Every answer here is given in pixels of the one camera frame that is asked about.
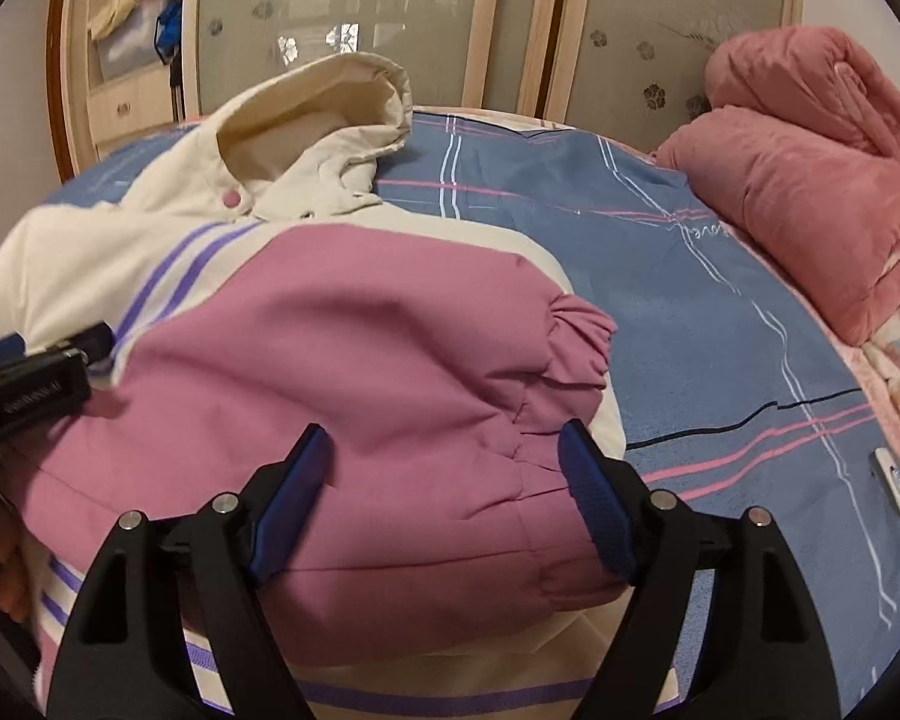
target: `blue bed sheet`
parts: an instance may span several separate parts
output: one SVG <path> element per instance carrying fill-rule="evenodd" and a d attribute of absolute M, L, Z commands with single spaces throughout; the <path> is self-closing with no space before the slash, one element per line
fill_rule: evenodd
<path fill-rule="evenodd" d="M 182 131 L 118 151 L 50 201 L 116 202 Z M 900 647 L 900 518 L 869 455 L 866 396 L 799 300 L 688 189 L 577 131 L 516 133 L 415 115 L 376 191 L 409 210 L 533 238 L 616 319 L 610 373 L 626 459 L 652 487 L 736 517 L 770 509 L 821 613 L 848 712 Z M 670 434 L 733 425 L 734 430 Z M 709 587 L 698 581 L 677 673 L 690 683 Z"/>

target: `pink blanket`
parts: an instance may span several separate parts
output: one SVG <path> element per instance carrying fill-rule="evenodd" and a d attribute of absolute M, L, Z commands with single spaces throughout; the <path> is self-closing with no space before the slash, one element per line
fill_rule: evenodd
<path fill-rule="evenodd" d="M 656 159 L 743 228 L 834 332 L 859 346 L 900 306 L 900 93 L 834 28 L 778 28 L 720 46 L 714 110 Z"/>

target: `person's hand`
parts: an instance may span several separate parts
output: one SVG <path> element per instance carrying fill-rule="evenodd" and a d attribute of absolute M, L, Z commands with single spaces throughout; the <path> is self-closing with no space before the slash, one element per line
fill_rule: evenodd
<path fill-rule="evenodd" d="M 31 612 L 31 591 L 20 549 L 23 523 L 0 500 L 0 611 L 22 623 Z"/>

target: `drawer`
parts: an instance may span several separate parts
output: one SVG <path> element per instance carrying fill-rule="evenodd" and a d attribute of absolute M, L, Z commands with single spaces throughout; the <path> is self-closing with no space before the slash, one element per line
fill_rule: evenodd
<path fill-rule="evenodd" d="M 173 124 L 170 68 L 154 65 L 92 89 L 87 114 L 95 145 Z"/>

